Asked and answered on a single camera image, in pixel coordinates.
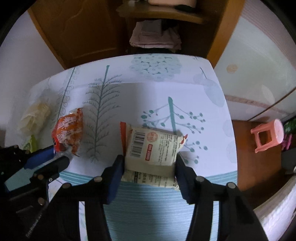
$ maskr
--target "metal bolt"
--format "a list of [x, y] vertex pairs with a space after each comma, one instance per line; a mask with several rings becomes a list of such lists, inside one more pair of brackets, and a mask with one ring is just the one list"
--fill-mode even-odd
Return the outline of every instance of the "metal bolt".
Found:
[[232, 189], [234, 189], [236, 187], [236, 185], [234, 183], [228, 183], [227, 186]]
[[62, 185], [62, 188], [67, 189], [67, 188], [69, 188], [70, 186], [71, 186], [71, 183], [64, 183], [64, 184]]
[[203, 182], [205, 179], [204, 179], [204, 177], [202, 177], [202, 176], [196, 176], [196, 181], [198, 181], [198, 182]]
[[94, 177], [94, 181], [95, 181], [95, 183], [99, 183], [99, 182], [101, 182], [103, 180], [103, 178], [101, 177], [101, 176], [96, 176], [96, 177]]
[[43, 180], [44, 176], [42, 174], [39, 174], [38, 177], [37, 177], [40, 181]]
[[38, 203], [39, 203], [41, 206], [43, 206], [43, 205], [45, 204], [45, 200], [44, 200], [44, 198], [42, 198], [42, 197], [38, 198]]

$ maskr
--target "pink stool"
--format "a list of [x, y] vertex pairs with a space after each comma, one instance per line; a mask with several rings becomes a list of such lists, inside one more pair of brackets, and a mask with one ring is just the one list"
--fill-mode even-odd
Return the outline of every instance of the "pink stool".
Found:
[[[259, 138], [259, 133], [263, 131], [269, 131], [271, 136], [271, 141], [262, 145]], [[279, 119], [272, 120], [266, 124], [260, 124], [251, 130], [251, 133], [255, 135], [255, 142], [257, 148], [255, 153], [259, 151], [265, 151], [270, 147], [276, 146], [282, 143], [284, 139], [284, 127]]]

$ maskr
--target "floral tablecloth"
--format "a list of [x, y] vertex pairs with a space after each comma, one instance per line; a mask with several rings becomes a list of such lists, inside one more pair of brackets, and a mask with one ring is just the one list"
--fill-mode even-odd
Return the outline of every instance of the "floral tablecloth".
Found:
[[[16, 133], [22, 113], [46, 98], [52, 114], [39, 135], [41, 148], [52, 144], [58, 118], [83, 107], [84, 137], [79, 157], [49, 188], [63, 182], [85, 183], [122, 154], [119, 122], [188, 134], [181, 154], [197, 175], [211, 182], [237, 182], [234, 133], [219, 81], [208, 60], [175, 54], [130, 55], [99, 60], [65, 70], [35, 85], [15, 106], [6, 145], [22, 144]], [[31, 172], [21, 170], [7, 182], [24, 184]], [[121, 183], [116, 199], [105, 206], [113, 240], [185, 240], [193, 206], [179, 191]], [[80, 205], [81, 240], [87, 240]], [[214, 204], [211, 240], [217, 238], [218, 204]]]

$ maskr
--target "wooden floor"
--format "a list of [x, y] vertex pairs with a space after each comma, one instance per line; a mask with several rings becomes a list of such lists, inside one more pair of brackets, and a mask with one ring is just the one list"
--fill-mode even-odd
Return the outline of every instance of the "wooden floor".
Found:
[[[255, 153], [250, 130], [260, 123], [232, 121], [237, 147], [238, 187], [253, 208], [274, 195], [290, 178], [281, 169], [281, 145]], [[267, 135], [260, 137], [264, 142]]]

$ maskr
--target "barcode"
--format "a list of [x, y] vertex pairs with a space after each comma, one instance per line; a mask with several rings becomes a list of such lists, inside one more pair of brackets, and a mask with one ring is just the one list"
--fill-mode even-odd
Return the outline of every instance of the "barcode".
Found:
[[133, 143], [131, 146], [131, 156], [141, 157], [144, 140], [145, 140], [145, 133], [135, 131], [135, 134], [133, 136]]

